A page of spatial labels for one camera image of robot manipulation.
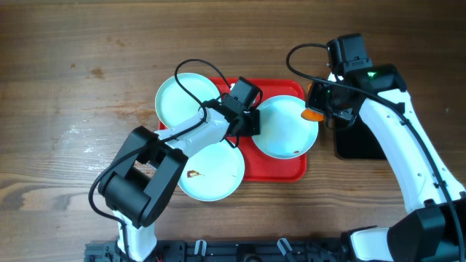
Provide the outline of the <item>orange sponge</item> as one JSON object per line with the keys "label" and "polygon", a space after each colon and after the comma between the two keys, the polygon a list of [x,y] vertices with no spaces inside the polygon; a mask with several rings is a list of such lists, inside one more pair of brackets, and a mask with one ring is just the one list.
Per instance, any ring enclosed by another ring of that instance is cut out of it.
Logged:
{"label": "orange sponge", "polygon": [[[309,84],[307,87],[307,96],[306,96],[307,100],[310,98],[311,91],[312,91],[312,84]],[[311,122],[321,122],[324,120],[325,117],[321,113],[318,113],[316,111],[306,108],[305,110],[301,112],[301,118],[307,121],[311,121]]]}

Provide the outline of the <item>light blue plate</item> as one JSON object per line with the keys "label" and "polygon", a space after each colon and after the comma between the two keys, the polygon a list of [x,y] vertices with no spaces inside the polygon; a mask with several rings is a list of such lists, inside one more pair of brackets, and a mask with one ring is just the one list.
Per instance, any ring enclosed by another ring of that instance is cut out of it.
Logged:
{"label": "light blue plate", "polygon": [[232,194],[245,174],[245,160],[226,141],[210,145],[191,157],[178,182],[193,199],[214,202]]}
{"label": "light blue plate", "polygon": [[252,137],[257,148],[276,159],[305,154],[317,140],[319,124],[301,117],[305,102],[290,95],[271,97],[258,106],[260,131]]}
{"label": "light blue plate", "polygon": [[[200,102],[217,98],[220,93],[208,78],[194,73],[182,73],[178,80]],[[159,87],[155,101],[155,109],[161,123],[166,127],[174,127],[195,115],[200,105],[179,87],[174,76],[171,76]]]}

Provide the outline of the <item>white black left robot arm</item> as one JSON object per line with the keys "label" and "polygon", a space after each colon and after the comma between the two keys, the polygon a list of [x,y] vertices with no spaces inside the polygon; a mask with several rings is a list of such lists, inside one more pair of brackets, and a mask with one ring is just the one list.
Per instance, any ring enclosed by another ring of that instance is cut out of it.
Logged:
{"label": "white black left robot arm", "polygon": [[135,128],[96,178],[98,192],[119,223],[117,247],[125,261],[144,261],[155,249],[154,223],[167,207],[189,158],[230,137],[257,135],[263,92],[240,77],[230,92],[200,102],[199,111],[170,129]]}

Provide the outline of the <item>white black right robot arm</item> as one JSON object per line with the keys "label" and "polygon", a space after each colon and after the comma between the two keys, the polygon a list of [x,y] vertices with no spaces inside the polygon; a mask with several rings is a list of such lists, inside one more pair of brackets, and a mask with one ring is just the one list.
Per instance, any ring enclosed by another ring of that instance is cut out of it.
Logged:
{"label": "white black right robot arm", "polygon": [[393,65],[374,66],[359,34],[325,46],[331,75],[317,78],[307,106],[370,130],[394,172],[406,209],[395,225],[346,235],[350,261],[463,261],[465,187],[423,130]]}

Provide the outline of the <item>black rectangular tray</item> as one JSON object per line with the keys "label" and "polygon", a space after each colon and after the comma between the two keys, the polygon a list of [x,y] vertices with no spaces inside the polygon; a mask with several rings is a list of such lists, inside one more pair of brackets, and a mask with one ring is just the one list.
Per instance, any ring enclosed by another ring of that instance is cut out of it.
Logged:
{"label": "black rectangular tray", "polygon": [[372,159],[386,160],[386,156],[374,134],[358,117],[354,124],[344,130],[349,122],[335,119],[334,132],[335,150],[341,159]]}

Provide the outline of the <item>red plastic tray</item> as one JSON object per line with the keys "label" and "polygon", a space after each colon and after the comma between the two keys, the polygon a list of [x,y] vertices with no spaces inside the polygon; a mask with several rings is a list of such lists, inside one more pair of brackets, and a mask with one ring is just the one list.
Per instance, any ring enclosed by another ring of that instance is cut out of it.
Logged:
{"label": "red plastic tray", "polygon": [[[208,78],[217,87],[220,94],[229,92],[236,83],[235,78],[228,78],[224,82],[220,77]],[[304,91],[298,83],[288,79],[249,79],[263,92],[263,99],[267,100],[278,95],[290,95],[304,99]],[[159,123],[161,130],[167,129]],[[259,182],[294,182],[300,179],[307,169],[307,156],[305,154],[293,159],[276,159],[260,151],[252,138],[242,138],[239,150],[245,160],[246,181]]]}

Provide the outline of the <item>light blue plate front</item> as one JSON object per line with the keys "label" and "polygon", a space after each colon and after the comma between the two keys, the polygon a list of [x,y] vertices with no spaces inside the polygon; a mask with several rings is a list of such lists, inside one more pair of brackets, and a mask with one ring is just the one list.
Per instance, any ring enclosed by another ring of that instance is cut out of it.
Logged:
{"label": "light blue plate front", "polygon": [[232,194],[245,174],[245,160],[226,141],[210,145],[191,157],[178,182],[193,199],[214,202]]}

